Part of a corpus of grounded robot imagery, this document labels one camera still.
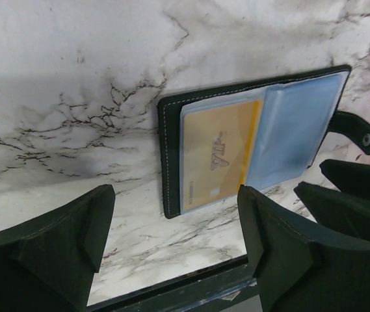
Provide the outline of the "black leather card holder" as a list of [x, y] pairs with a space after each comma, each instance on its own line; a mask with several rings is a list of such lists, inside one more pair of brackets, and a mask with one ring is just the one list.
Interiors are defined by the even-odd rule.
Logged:
[[157, 119], [167, 219], [301, 176], [328, 133], [370, 155], [370, 123], [339, 109], [347, 64], [162, 97]]

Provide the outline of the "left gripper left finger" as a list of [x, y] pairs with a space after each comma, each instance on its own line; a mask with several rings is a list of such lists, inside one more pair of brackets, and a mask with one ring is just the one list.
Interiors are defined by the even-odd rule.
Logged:
[[114, 204], [101, 185], [0, 231], [0, 311], [85, 311]]

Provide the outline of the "orange credit card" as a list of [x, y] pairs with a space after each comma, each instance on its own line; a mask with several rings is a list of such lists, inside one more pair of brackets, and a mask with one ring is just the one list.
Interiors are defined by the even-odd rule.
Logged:
[[246, 181], [262, 108], [252, 99], [184, 114], [184, 213], [235, 195]]

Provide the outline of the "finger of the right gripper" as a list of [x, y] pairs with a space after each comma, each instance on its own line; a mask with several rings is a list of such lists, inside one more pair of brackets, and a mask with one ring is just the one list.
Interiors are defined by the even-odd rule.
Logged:
[[322, 174], [341, 192], [370, 200], [370, 165], [327, 159]]
[[295, 193], [316, 220], [295, 224], [296, 239], [346, 252], [370, 252], [370, 201], [304, 182]]

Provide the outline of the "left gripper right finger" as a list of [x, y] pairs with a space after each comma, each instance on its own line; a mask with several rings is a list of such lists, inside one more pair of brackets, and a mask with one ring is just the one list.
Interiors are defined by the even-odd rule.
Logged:
[[252, 187], [237, 196], [249, 264], [264, 311], [370, 311], [370, 252], [346, 252], [295, 237], [300, 220]]

